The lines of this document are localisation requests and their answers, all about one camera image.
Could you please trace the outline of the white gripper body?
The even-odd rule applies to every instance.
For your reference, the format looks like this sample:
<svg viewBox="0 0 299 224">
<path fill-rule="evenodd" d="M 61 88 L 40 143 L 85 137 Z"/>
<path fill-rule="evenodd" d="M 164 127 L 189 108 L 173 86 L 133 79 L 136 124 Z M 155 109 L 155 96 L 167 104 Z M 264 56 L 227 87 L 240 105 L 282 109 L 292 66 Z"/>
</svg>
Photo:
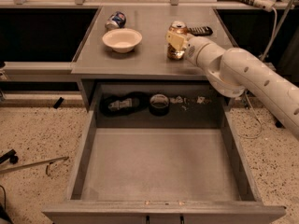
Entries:
<svg viewBox="0 0 299 224">
<path fill-rule="evenodd" d="M 208 38 L 195 36 L 189 39 L 184 58 L 194 66 L 208 68 L 225 52 L 225 49 Z"/>
</svg>

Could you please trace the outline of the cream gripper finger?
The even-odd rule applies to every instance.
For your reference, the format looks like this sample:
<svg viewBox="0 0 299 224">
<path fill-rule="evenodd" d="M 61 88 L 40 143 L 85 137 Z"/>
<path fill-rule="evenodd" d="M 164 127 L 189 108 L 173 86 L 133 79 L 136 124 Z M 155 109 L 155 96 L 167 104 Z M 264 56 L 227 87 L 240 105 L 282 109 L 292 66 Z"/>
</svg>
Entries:
<svg viewBox="0 0 299 224">
<path fill-rule="evenodd" d="M 187 36 L 176 32 L 168 31 L 166 41 L 176 50 L 185 50 L 187 48 Z"/>
</svg>

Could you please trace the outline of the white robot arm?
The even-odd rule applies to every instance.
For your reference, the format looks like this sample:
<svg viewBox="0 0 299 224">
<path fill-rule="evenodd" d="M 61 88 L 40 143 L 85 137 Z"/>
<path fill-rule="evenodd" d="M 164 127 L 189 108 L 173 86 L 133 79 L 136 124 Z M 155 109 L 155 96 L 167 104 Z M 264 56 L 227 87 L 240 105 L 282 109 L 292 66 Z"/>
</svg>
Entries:
<svg viewBox="0 0 299 224">
<path fill-rule="evenodd" d="M 206 37 L 166 34 L 166 41 L 200 68 L 221 95 L 235 98 L 253 93 L 299 139 L 299 88 L 248 51 L 224 49 Z"/>
</svg>

